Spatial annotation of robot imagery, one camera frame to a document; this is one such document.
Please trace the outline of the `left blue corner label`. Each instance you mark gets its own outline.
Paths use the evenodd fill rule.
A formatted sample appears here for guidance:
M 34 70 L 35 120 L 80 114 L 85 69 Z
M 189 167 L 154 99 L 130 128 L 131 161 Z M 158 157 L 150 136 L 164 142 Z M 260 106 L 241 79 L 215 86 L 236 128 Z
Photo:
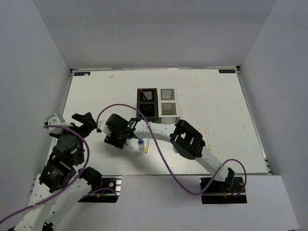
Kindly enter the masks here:
M 90 72 L 75 72 L 74 76 L 89 76 Z

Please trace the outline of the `blue corner label sticker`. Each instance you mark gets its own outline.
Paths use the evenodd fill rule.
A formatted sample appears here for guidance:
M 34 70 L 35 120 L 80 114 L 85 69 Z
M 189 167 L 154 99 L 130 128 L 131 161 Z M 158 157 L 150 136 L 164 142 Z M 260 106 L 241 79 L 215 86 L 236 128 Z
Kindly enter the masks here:
M 236 73 L 234 69 L 219 69 L 218 72 L 220 74 L 233 74 Z

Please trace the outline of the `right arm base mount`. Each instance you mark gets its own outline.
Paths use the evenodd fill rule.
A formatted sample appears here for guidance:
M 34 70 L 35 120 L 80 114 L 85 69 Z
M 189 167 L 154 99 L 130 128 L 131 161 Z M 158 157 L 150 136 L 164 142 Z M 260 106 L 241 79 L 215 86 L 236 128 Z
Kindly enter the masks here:
M 242 177 L 235 177 L 231 189 L 221 184 L 220 181 L 213 181 L 201 195 L 203 205 L 224 205 L 224 204 L 247 204 L 244 180 Z

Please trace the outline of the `black slotted pen holder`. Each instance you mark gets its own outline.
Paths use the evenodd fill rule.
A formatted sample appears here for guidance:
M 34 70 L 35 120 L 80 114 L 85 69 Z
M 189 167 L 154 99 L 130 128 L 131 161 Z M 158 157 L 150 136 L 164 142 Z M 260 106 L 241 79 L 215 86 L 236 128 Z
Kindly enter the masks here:
M 139 89 L 137 89 L 137 109 L 146 117 L 149 122 L 158 122 L 158 96 L 156 88 L 142 89 L 146 101 L 141 100 Z

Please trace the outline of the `pale yellow capped white marker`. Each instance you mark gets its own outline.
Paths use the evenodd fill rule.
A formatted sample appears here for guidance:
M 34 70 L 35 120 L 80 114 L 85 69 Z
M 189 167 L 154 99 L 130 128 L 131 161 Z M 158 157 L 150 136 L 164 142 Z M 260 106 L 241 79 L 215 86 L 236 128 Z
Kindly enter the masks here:
M 209 136 L 209 132 L 208 132 L 208 129 L 205 130 L 205 137 L 206 137 L 206 146 L 208 148 L 208 150 L 212 150 L 212 147 L 211 147 L 211 142 L 210 142 L 210 136 Z

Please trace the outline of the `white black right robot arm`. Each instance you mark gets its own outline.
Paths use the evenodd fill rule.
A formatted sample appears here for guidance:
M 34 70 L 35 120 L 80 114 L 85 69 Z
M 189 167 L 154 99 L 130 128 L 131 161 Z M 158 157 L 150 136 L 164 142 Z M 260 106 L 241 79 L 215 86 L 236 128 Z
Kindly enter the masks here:
M 119 149 L 123 149 L 130 139 L 156 139 L 171 143 L 180 156 L 196 161 L 208 171 L 221 191 L 230 192 L 235 186 L 234 171 L 209 151 L 202 134 L 185 120 L 180 119 L 175 124 L 158 124 L 140 118 L 127 121 L 112 114 L 107 121 L 98 122 L 98 130 L 106 135 L 105 143 Z

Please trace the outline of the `small blue capped bottle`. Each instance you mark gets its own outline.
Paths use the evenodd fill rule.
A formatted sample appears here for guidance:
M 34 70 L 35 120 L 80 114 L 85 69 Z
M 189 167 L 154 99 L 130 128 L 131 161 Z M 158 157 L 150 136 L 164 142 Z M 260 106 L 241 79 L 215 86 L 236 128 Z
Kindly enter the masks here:
M 142 152 L 145 151 L 145 142 L 143 139 L 138 140 L 138 149 Z

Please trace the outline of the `yellow tipped white marker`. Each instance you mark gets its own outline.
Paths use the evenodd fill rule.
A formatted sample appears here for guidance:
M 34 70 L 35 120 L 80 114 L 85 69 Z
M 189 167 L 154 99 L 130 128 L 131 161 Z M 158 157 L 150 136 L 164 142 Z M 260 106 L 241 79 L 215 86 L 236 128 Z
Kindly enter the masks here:
M 146 146 L 145 146 L 145 153 L 147 154 L 149 152 L 149 146 L 150 146 L 151 139 L 147 139 Z

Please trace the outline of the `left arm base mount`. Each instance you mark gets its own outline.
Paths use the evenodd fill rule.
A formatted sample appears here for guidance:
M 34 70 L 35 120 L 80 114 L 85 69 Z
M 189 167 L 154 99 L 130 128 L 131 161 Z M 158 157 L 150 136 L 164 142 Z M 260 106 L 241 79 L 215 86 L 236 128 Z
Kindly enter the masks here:
M 116 203 L 121 190 L 121 176 L 103 176 L 100 188 L 83 196 L 79 203 Z

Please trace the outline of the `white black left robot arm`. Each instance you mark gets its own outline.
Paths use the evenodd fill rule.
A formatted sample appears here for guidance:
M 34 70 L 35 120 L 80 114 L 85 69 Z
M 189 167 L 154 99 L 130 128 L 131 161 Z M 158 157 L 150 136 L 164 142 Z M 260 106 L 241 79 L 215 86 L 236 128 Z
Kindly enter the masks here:
M 53 231 L 65 214 L 88 192 L 102 186 L 101 173 L 88 166 L 90 148 L 85 142 L 97 125 L 90 112 L 72 118 L 81 123 L 66 123 L 57 113 L 44 127 L 56 145 L 39 176 L 32 204 L 13 231 Z

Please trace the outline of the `white slotted pen holder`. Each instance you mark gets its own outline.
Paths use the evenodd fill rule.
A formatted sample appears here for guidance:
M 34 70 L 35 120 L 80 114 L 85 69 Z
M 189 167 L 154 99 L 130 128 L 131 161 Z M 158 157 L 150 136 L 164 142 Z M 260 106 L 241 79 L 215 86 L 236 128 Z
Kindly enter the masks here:
M 158 123 L 176 124 L 180 119 L 180 107 L 176 89 L 158 89 Z

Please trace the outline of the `red capped white pen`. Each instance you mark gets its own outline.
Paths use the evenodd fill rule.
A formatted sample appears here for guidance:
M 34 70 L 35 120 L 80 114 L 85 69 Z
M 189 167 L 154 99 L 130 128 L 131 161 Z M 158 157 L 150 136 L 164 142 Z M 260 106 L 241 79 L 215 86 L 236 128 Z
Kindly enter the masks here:
M 141 95 L 141 100 L 142 100 L 142 101 L 146 101 L 146 100 L 147 100 L 147 97 L 145 96 L 143 90 L 142 90 L 142 89 L 139 89 L 139 91 L 140 91 L 140 95 Z

